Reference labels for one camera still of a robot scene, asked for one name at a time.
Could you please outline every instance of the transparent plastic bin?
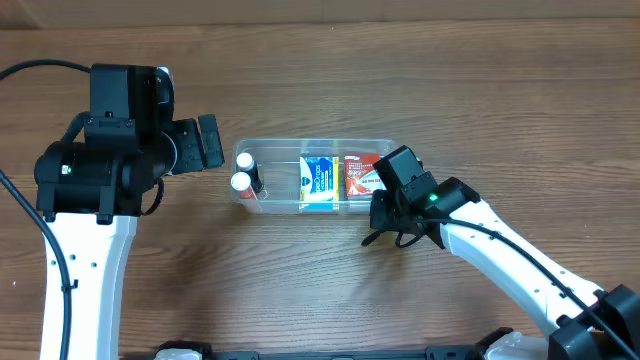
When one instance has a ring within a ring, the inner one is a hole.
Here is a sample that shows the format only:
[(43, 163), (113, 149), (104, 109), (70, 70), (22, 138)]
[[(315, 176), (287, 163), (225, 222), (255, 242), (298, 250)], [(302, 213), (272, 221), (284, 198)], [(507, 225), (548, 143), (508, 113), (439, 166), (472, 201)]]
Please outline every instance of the transparent plastic bin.
[[(258, 164), (264, 190), (255, 200), (240, 199), (231, 189), (231, 198), (254, 213), (299, 214), (338, 213), (368, 214), (371, 197), (347, 199), (344, 178), (344, 155), (348, 153), (380, 153), (385, 156), (398, 145), (386, 139), (241, 139), (236, 143), (231, 164), (232, 174), (238, 172), (236, 158), (242, 152), (251, 154)], [(340, 200), (332, 209), (312, 211), (301, 207), (314, 202), (300, 201), (300, 156), (338, 156)]]

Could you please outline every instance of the black cable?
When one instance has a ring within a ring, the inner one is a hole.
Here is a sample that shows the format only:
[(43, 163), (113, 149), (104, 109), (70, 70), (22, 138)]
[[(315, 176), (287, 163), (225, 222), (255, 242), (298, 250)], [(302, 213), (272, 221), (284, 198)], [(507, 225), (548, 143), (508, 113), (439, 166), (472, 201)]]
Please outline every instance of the black cable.
[[(76, 63), (72, 63), (64, 60), (54, 60), (54, 59), (37, 59), (37, 60), (28, 60), (23, 61), (21, 63), (15, 64), (6, 68), (5, 70), (0, 72), (0, 80), (5, 79), (7, 76), (17, 73), (20, 70), (27, 69), (34, 66), (62, 66), (68, 67), (71, 69), (76, 69), (80, 71), (84, 71), (86, 73), (90, 73), (91, 69)], [(67, 134), (63, 136), (63, 140), (65, 138), (69, 138), (73, 136), (73, 133), (77, 135), (78, 124), (72, 123), (67, 130)], [(64, 259), (64, 253), (60, 248), (60, 244), (56, 239), (55, 235), (49, 226), (42, 220), (38, 212), (29, 204), (27, 199), (18, 191), (18, 189), (11, 183), (9, 178), (4, 174), (2, 169), (0, 169), (0, 180), (2, 181), (2, 185), (4, 185), (9, 193), (13, 195), (16, 201), (22, 206), (22, 208), (29, 214), (31, 219), (38, 225), (45, 238), (49, 242), (51, 249), (53, 250), (54, 255), (56, 256), (56, 260), (58, 262), (58, 267), (60, 269), (60, 279), (62, 280), (62, 292), (63, 292), (63, 322), (62, 322), (62, 341), (60, 344), (60, 360), (66, 360), (69, 355), (69, 342), (71, 340), (71, 290), (74, 288), (71, 285), (71, 281), (69, 279), (69, 269), (67, 268), (67, 262)]]
[(80, 131), (82, 131), (82, 129), (84, 128), (84, 122), (88, 118), (88, 111), (81, 112), (80, 114), (76, 115), (73, 120), (71, 120), (71, 124), (69, 124), (67, 131), (64, 133), (64, 135), (62, 135), (60, 141), (67, 145), (71, 145), (71, 143), (73, 143), (73, 140), (76, 139), (78, 134), (80, 134)]
[(80, 65), (80, 64), (76, 64), (76, 63), (72, 63), (69, 61), (64, 61), (64, 60), (53, 60), (53, 59), (38, 59), (38, 60), (29, 60), (29, 61), (23, 61), (21, 63), (15, 64), (13, 66), (10, 66), (8, 68), (6, 68), (5, 70), (3, 70), (2, 72), (0, 72), (0, 80), (6, 78), (7, 76), (11, 75), (11, 74), (15, 74), (18, 71), (22, 70), (22, 69), (27, 69), (30, 67), (34, 67), (34, 66), (42, 66), (42, 65), (55, 65), (55, 66), (63, 66), (63, 67), (68, 67), (71, 69), (76, 69), (76, 70), (80, 70), (80, 71), (84, 71), (84, 72), (91, 72), (91, 69)]
[(151, 204), (149, 210), (142, 213), (142, 215), (144, 216), (153, 214), (153, 212), (156, 211), (156, 209), (162, 202), (162, 197), (164, 196), (164, 181), (162, 181), (162, 178), (158, 178), (158, 180), (156, 180), (156, 184), (158, 184), (158, 192), (156, 192), (156, 198), (153, 200), (153, 204)]
[[(576, 305), (578, 305), (591, 320), (598, 326), (602, 331), (609, 336), (609, 338), (616, 343), (622, 349), (622, 351), (627, 355), (630, 359), (640, 360), (640, 358), (634, 353), (634, 351), (609, 327), (607, 324), (598, 317), (587, 304), (585, 304), (580, 298), (571, 291), (566, 285), (564, 285), (555, 275), (551, 273), (551, 271), (547, 270), (536, 258), (534, 258), (531, 254), (526, 252), (520, 246), (515, 244), (513, 241), (507, 239), (500, 232), (487, 229), (484, 226), (480, 226), (478, 224), (470, 223), (468, 221), (455, 220), (455, 219), (421, 219), (421, 220), (413, 220), (408, 221), (404, 224), (400, 225), (400, 228), (404, 228), (405, 226), (410, 226), (413, 224), (451, 224), (464, 226), (482, 233), (489, 235), (489, 239), (493, 240), (498, 239), (502, 241), (504, 244), (515, 250), (518, 254), (522, 255), (525, 259), (527, 259), (533, 266), (535, 266), (541, 273), (543, 273), (553, 284), (555, 284), (560, 291), (562, 291), (566, 296), (568, 296), (571, 300), (573, 300)], [(374, 234), (380, 235), (381, 232), (376, 231)], [(411, 240), (405, 244), (399, 244), (399, 238), (396, 239), (396, 246), (398, 247), (407, 247), (413, 245), (417, 240)]]
[(376, 230), (374, 232), (372, 232), (371, 234), (369, 234), (366, 238), (364, 238), (364, 240), (362, 240), (362, 245), (364, 246), (369, 246), (369, 244), (371, 244), (372, 242), (376, 241), (376, 239), (378, 238), (378, 236), (386, 233), (386, 230)]
[(71, 281), (69, 279), (69, 269), (67, 269), (67, 262), (64, 259), (64, 253), (58, 244), (58, 240), (49, 228), (49, 225), (42, 220), (38, 212), (29, 204), (27, 199), (18, 191), (13, 185), (11, 180), (7, 178), (2, 169), (0, 169), (0, 181), (2, 185), (7, 188), (9, 193), (13, 195), (18, 204), (29, 214), (31, 220), (38, 225), (44, 236), (47, 238), (51, 250), (56, 256), (58, 262), (58, 268), (60, 269), (60, 278), (62, 279), (62, 291), (64, 297), (64, 321), (62, 323), (62, 344), (60, 345), (60, 360), (66, 360), (69, 354), (69, 341), (71, 340)]
[(396, 247), (399, 248), (399, 249), (404, 249), (406, 247), (409, 247), (409, 246), (417, 243), (424, 236), (424, 235), (416, 235), (413, 239), (407, 241), (404, 244), (401, 244), (400, 240), (402, 240), (402, 235), (404, 235), (404, 233), (398, 233), (398, 236), (396, 236)]

